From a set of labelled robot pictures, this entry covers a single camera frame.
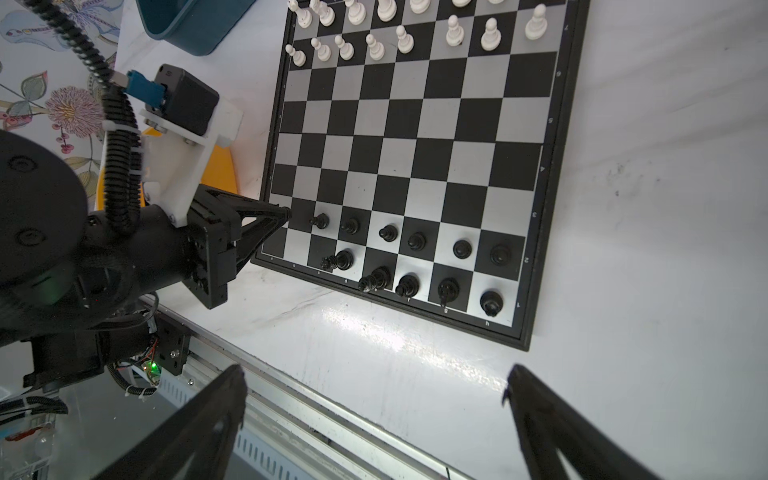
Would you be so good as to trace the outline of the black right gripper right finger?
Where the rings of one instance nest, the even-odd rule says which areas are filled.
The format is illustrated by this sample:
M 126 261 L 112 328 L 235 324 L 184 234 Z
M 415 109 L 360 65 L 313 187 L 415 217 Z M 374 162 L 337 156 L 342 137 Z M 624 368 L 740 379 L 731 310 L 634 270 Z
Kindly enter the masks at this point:
M 583 479 L 656 479 L 522 364 L 513 366 L 503 400 L 510 405 L 532 479 L 567 479 L 567 459 Z

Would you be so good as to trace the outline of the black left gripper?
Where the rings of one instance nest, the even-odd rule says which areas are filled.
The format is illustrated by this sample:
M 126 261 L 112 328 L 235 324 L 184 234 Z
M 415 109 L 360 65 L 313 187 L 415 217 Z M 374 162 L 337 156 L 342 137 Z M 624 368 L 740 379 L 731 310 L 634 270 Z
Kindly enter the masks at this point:
M 289 207 L 199 185 L 187 214 L 190 273 L 183 284 L 206 308 L 222 305 L 228 283 L 290 218 Z

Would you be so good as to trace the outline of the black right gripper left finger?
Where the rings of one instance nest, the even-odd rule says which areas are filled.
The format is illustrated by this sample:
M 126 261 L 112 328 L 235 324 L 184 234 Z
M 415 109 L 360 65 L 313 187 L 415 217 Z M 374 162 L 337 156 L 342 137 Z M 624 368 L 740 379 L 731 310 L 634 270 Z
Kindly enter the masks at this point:
M 229 366 L 143 441 L 106 467 L 98 479 L 225 477 L 245 414 L 244 370 Z

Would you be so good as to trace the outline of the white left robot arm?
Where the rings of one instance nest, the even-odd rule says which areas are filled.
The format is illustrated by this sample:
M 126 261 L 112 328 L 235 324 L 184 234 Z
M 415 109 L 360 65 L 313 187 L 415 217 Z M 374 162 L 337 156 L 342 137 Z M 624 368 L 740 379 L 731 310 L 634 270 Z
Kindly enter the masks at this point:
M 200 186 L 191 223 L 150 205 L 132 234 L 90 212 L 77 175 L 46 148 L 1 135 L 1 341 L 96 328 L 142 295 L 182 283 L 206 307 L 291 212 Z

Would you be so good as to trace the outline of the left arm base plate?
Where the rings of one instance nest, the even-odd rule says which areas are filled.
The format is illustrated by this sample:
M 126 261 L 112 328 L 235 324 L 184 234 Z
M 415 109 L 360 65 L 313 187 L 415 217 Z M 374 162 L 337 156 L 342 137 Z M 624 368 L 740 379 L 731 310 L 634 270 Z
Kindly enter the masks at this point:
M 98 376 L 111 364 L 144 352 L 163 371 L 182 373 L 192 330 L 159 312 L 139 326 L 99 328 L 50 334 L 31 340 L 34 370 L 23 377 L 25 388 L 45 392 Z

